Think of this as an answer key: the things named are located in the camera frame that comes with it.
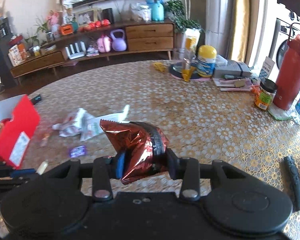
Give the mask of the orange radio box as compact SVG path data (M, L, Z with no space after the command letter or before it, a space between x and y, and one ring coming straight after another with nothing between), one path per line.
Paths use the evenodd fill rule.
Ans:
M61 25L59 30L60 30L62 36L70 35L74 32L72 24Z

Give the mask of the grey box on table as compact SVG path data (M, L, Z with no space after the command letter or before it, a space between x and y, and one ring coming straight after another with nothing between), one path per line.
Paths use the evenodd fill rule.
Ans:
M225 75L234 77L250 77L250 68L244 62L228 60L227 64L216 64L213 77L217 79L224 78Z

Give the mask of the red cardboard box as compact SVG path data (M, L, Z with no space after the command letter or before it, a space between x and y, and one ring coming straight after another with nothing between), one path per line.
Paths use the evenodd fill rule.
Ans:
M19 169L26 149L40 122L40 116L26 94L0 101L0 159Z

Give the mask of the black side cabinet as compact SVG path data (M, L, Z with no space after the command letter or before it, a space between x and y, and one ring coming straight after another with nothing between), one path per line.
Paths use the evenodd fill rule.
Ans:
M12 36L8 18L3 18L0 21L0 80L4 88L13 88L17 85L11 74L13 65L8 56Z

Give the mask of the dark lid jar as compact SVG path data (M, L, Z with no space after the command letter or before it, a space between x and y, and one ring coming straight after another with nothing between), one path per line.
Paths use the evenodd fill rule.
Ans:
M257 89L254 104L260 110L266 111L272 104L272 101L276 95L278 86L270 79L263 78L260 81L260 85Z

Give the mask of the white router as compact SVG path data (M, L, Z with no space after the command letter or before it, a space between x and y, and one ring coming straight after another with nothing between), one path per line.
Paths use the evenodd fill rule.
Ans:
M69 60L79 59L87 54L87 49L83 41L69 44L65 47L65 52Z

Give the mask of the framed photo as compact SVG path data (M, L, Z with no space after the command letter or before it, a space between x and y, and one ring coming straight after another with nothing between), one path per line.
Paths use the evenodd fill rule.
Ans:
M93 9L76 12L75 18L79 27L89 25L90 23L96 22L98 20L97 11Z

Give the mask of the white snack wrapper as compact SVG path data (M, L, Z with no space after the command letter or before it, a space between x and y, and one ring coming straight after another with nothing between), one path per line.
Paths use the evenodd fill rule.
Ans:
M94 117L85 113L82 118L82 130L80 141L87 141L104 132L102 128L104 122L126 123L126 117L129 113L130 105L125 105L123 111L103 116Z

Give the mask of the dark red foil bag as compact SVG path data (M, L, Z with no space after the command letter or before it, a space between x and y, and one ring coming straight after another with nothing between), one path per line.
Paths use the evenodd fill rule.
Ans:
M160 128L139 121L104 122L102 128L117 154L125 154L122 184L167 171L169 140Z

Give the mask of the white red drink pouch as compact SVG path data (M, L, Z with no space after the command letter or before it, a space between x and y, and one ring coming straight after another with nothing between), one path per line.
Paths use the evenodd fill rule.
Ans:
M62 123L52 125L54 131L59 132L59 136L66 138L76 136L82 131L82 120L87 111L83 108L78 108L69 113Z

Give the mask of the yellow lid wipes canister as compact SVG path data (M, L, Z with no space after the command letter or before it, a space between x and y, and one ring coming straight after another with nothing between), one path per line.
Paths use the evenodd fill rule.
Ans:
M197 72L202 77L211 77L215 70L217 50L210 45L202 45L198 49Z

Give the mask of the white standing air conditioner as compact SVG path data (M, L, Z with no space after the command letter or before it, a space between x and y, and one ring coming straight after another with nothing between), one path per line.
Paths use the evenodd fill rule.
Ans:
M206 0L205 44L226 58L230 43L233 0Z

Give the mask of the glass cup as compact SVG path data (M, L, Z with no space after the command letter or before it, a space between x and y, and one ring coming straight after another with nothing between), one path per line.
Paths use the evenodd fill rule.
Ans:
M195 56L193 50L185 48L175 48L173 50L173 64L172 69L178 73L181 73L185 63L190 63Z

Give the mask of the potted green tree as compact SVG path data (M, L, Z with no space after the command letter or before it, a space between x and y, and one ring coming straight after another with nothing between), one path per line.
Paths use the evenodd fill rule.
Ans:
M174 23L175 34L180 36L178 47L195 53L203 29L197 20L191 18L191 0L168 0L165 8Z

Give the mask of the small purple candy packet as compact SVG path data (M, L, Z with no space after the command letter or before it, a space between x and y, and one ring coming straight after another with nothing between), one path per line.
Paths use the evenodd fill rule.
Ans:
M77 158L87 154L87 148L85 145L76 146L69 150L69 157L70 158Z

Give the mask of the purple kettlebell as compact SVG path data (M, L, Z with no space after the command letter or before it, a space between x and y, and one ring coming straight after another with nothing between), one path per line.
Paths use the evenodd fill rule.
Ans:
M115 37L115 33L120 33L122 36ZM110 32L110 35L112 39L112 49L116 52L126 51L125 31L123 29L115 29Z

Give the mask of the gold curtain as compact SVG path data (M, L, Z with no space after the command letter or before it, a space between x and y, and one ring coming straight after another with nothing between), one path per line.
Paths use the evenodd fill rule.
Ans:
M244 61L250 24L250 0L233 0L229 58Z

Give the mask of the pink plush doll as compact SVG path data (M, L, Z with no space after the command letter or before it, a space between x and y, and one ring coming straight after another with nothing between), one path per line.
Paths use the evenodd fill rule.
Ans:
M48 16L47 16L47 23L48 26L50 28L50 31L53 33L54 38L59 38L60 37L60 33L59 33L59 29L60 29L60 20L59 20L59 12L50 10Z

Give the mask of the yellow sachet in cup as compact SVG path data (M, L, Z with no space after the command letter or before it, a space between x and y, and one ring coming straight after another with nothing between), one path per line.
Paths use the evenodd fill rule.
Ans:
M200 38L200 30L187 28L185 35L185 53L182 62L183 68L181 75L184 81L189 82L194 71L194 67L191 66L191 61L195 57L197 43Z

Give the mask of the black remote control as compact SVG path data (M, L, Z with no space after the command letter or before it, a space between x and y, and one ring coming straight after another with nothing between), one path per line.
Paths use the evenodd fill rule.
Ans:
M298 212L300 211L300 173L292 155L284 157L283 162L290 177L290 182L294 193L295 211Z

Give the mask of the teal water jug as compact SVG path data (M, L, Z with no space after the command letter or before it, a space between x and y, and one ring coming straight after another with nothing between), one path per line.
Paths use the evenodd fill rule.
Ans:
M146 3L151 8L152 20L163 21L165 18L165 13L162 0L146 0Z

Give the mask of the washing machine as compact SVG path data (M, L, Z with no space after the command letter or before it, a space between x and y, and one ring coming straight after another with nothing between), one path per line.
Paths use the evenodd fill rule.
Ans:
M283 56L288 49L287 41L291 25L293 27L290 38L295 38L296 35L300 34L300 16L294 11L287 9L284 4L277 4L274 36L268 56L275 62L269 76L273 81L277 78Z

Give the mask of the clear plastic bag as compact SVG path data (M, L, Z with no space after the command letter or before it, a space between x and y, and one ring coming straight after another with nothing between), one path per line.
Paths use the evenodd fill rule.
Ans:
M147 4L133 3L130 5L131 20L135 22L150 22L152 20L152 10Z

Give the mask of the red apples row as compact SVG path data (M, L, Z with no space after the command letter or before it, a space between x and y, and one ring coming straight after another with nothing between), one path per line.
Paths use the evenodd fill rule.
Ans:
M110 20L104 19L101 21L91 22L85 26L79 27L78 31L80 33L83 33L83 32L87 32L87 31L92 31L92 30L100 28L100 27L107 27L110 25L111 25Z

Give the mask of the wooden tv cabinet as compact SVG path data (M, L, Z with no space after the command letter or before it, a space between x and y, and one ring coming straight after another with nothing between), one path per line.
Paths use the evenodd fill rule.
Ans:
M125 41L127 44L126 51L116 52L112 49L112 39L110 32L115 29L123 29L125 31ZM97 40L101 35L107 35L111 39L111 51L108 53L100 53L94 57L81 57L75 60L69 60L65 47L75 42L83 41L86 49L90 45L97 48ZM136 53L152 53L165 51L168 58L171 58L171 52L174 49L174 24L170 20L161 22L119 22L111 24L107 27L100 27L92 31L62 36L54 41L48 42L40 49L39 56L32 56L11 69L14 78L30 74L43 69L55 69L57 66L66 66L72 62L85 61L105 57L109 59L111 56Z

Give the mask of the black speaker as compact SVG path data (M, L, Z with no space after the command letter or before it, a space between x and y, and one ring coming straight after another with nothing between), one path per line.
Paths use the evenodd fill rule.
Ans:
M111 24L115 23L113 9L112 8L103 9L102 10L102 19L108 20Z

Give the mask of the red water bottle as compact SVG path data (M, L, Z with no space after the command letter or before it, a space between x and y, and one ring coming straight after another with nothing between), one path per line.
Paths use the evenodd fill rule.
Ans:
M288 37L286 50L276 79L275 106L287 111L300 91L300 34Z

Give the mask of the stack of booklets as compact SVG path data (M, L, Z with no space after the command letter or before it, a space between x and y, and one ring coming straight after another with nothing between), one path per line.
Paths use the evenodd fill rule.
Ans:
M94 56L97 56L99 55L99 51L98 49L93 46L93 45L90 45L86 51L86 56L87 57L94 57Z

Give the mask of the small yellow wrapper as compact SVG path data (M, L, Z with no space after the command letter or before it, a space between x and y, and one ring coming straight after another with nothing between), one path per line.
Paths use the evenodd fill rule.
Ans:
M161 62L154 62L152 64L152 66L154 67L155 70L157 70L157 71L159 71L161 73L166 72L166 66L163 63L161 63Z

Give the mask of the clear orange jelly packet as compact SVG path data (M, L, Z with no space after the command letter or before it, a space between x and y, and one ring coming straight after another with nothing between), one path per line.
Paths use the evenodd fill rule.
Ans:
M40 141L40 147L45 147L48 143L50 138L50 133L44 133L43 138Z

